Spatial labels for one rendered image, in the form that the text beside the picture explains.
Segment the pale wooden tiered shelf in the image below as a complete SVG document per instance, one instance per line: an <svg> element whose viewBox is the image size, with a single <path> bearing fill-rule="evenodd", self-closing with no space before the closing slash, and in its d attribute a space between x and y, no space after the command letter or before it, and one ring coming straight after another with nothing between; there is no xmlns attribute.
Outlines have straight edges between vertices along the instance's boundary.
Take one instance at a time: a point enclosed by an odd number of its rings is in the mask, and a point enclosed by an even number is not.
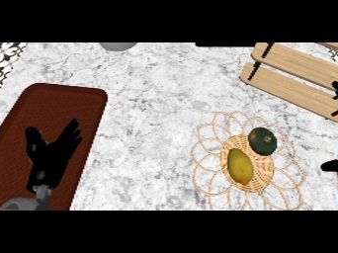
<svg viewBox="0 0 338 253"><path fill-rule="evenodd" d="M338 123L338 100L306 84L263 67L263 64L334 91L338 65L274 42L257 42L241 73L245 84Z"/></svg>

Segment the dark red rectangular tray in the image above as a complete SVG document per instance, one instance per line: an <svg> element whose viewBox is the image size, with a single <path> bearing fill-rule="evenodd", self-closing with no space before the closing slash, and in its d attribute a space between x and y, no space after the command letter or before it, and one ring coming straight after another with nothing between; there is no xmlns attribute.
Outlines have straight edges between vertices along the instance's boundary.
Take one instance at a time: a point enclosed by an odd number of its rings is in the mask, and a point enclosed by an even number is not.
<svg viewBox="0 0 338 253"><path fill-rule="evenodd" d="M34 196L27 190L33 164L25 129L36 127L46 141L53 142L68 123L78 121L83 141L52 199L53 209L70 209L107 101L107 92L96 88L34 84L25 89L0 126L0 207L16 197Z"/></svg>

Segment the grey round bowl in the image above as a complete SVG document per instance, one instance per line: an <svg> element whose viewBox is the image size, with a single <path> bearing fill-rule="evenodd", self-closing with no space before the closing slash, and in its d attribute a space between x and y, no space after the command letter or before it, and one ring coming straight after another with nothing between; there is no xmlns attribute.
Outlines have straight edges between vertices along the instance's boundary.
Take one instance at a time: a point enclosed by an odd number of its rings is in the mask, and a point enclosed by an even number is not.
<svg viewBox="0 0 338 253"><path fill-rule="evenodd" d="M135 42L104 42L101 45L108 51L124 51L130 49L136 45L136 43Z"/></svg>

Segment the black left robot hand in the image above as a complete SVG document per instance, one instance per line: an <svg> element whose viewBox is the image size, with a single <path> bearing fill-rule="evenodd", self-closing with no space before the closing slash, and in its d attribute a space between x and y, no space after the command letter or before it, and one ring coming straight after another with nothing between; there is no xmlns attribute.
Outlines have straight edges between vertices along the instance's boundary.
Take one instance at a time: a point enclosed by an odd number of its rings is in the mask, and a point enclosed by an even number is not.
<svg viewBox="0 0 338 253"><path fill-rule="evenodd" d="M27 190L34 193L41 185L47 185L52 189L58 187L68 161L83 141L78 121L77 119L70 121L55 142L46 142L34 126L27 128L25 135L27 153L33 162Z"/></svg>

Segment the dark green avocado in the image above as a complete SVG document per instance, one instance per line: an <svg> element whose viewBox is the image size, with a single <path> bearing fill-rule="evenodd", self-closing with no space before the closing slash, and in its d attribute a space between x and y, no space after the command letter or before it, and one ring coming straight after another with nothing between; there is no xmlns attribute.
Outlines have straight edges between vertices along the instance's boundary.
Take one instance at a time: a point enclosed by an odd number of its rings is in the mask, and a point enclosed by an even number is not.
<svg viewBox="0 0 338 253"><path fill-rule="evenodd" d="M256 127L248 135L250 146L263 156L269 156L278 149L278 139L271 130L265 127Z"/></svg>

